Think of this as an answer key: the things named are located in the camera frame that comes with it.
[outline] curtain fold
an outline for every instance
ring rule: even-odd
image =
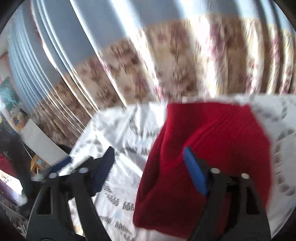
[[[295,93],[295,45],[270,0],[27,0],[9,57],[32,119],[72,146],[112,106]]]

